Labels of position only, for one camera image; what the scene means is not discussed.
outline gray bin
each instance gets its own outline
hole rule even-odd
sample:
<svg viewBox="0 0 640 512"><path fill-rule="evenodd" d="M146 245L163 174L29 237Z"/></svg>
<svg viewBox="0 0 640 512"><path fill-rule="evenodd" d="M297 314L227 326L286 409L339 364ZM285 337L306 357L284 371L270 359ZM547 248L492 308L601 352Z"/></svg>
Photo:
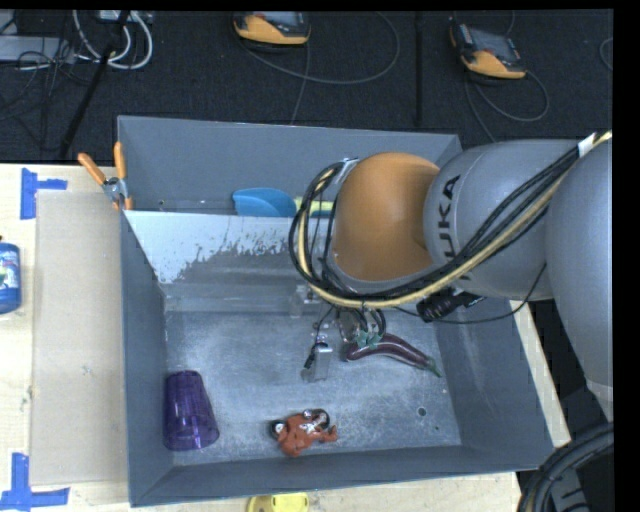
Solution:
<svg viewBox="0 0 640 512"><path fill-rule="evenodd" d="M442 167L461 151L456 136L121 116L118 139L136 208L121 216L132 506L531 470L551 454L511 317L425 324L391 310L389 331L433 356L441 378L384 357L345 363L335 350L329 378L304 381L325 306L291 309L304 282L290 221L234 212L236 189L301 195L343 158L406 151ZM464 320L509 310L487 299ZM323 332L337 349L337 330ZM187 368L203 376L220 438L172 452L163 383ZM305 408L327 410L339 439L286 457L268 425Z"/></svg>

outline yellow cable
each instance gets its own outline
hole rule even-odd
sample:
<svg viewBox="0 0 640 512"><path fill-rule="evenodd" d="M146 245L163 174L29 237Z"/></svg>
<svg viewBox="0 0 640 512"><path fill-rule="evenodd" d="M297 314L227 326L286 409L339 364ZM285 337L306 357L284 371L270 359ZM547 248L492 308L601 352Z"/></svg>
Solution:
<svg viewBox="0 0 640 512"><path fill-rule="evenodd" d="M609 130L600 138L593 142L593 145L589 149L589 151L595 148L601 142L608 140L612 137L612 132ZM309 284L311 289L318 294L318 296L322 297L324 300L336 304L338 306L348 307L348 308L360 308L360 307L369 307L372 309L382 309L382 308L392 308L396 306L400 306L401 304L406 304L408 302L412 302L414 300L421 300L424 297L427 297L442 288L446 285L455 281L458 277L466 274L474 267L482 263L489 256L491 256L495 251L497 251L503 243L505 243L517 230L522 228L526 222L529 221L533 216L535 216L546 204L551 200L553 194L557 190L558 186L567 175L565 173L558 180L556 180L546 191L542 194L529 208L514 221L514 223L509 226L505 231L503 231L498 237L496 237L492 242L489 243L484 249L479 251L475 256L469 258L465 263L460 265L458 268L452 270L447 275L439 279L438 281L422 288L421 290L415 291L413 293L409 293L402 297L398 297L396 299L388 299L388 300L371 300L371 301L363 301L357 299L345 299L343 297L339 297L337 295L333 295L332 293L323 290L322 288L318 288L315 285ZM298 227L298 255L300 257L300 266L304 270L307 276L310 276L309 266L307 265L307 260L305 258L304 251L304 240L300 236L300 233L304 232L305 225L305 216L300 216L300 224Z"/></svg>

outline orange toy figure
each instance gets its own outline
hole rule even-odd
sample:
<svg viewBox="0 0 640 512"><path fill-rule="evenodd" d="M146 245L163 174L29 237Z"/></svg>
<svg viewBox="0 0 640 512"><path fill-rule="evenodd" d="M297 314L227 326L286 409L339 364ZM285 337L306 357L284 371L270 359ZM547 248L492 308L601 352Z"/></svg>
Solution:
<svg viewBox="0 0 640 512"><path fill-rule="evenodd" d="M323 409L305 409L286 421L271 423L271 434L280 443L280 449L290 457L297 457L314 441L334 442L338 439L336 426L329 427L329 415Z"/></svg>

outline purple plastic cup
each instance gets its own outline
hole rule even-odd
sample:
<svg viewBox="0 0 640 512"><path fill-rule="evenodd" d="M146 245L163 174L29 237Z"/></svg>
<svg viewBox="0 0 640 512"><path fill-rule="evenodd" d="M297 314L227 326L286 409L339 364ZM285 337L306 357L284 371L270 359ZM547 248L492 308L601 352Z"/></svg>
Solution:
<svg viewBox="0 0 640 512"><path fill-rule="evenodd" d="M164 384L164 445L169 450L198 450L218 437L220 431L202 376L193 370L169 375Z"/></svg>

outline blue tape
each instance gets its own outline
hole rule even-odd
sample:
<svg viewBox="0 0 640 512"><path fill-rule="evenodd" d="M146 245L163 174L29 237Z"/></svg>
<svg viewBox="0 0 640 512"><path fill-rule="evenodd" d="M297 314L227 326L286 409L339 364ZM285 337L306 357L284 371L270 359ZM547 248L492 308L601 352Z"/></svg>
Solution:
<svg viewBox="0 0 640 512"><path fill-rule="evenodd" d="M0 510L29 512L32 507L66 505L69 487L57 491L31 492L29 487L29 457L22 453L11 456L11 489L2 491Z"/></svg>
<svg viewBox="0 0 640 512"><path fill-rule="evenodd" d="M26 167L22 168L22 191L20 195L20 218L33 219L36 216L36 192L41 189L66 190L66 180L48 179L38 181L38 175Z"/></svg>

